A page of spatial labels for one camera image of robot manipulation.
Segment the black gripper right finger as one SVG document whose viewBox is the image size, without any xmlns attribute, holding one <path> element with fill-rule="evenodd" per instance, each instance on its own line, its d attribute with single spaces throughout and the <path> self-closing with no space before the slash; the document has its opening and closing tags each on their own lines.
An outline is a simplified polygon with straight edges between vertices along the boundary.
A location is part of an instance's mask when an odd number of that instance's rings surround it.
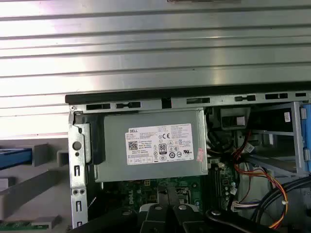
<svg viewBox="0 0 311 233">
<path fill-rule="evenodd" d="M 200 213 L 180 203 L 176 188 L 168 187 L 168 200 L 181 233 L 267 233 L 269 228 L 232 212 L 211 209 Z"/>
</svg>

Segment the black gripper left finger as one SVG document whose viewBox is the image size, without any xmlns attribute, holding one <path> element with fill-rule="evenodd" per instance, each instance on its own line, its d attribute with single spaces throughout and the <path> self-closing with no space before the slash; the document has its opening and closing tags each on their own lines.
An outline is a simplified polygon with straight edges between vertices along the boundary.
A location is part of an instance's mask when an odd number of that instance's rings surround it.
<svg viewBox="0 0 311 233">
<path fill-rule="evenodd" d="M 168 188 L 158 188 L 158 203 L 142 205 L 138 212 L 122 207 L 72 231 L 74 233 L 164 233 L 169 211 Z"/>
</svg>

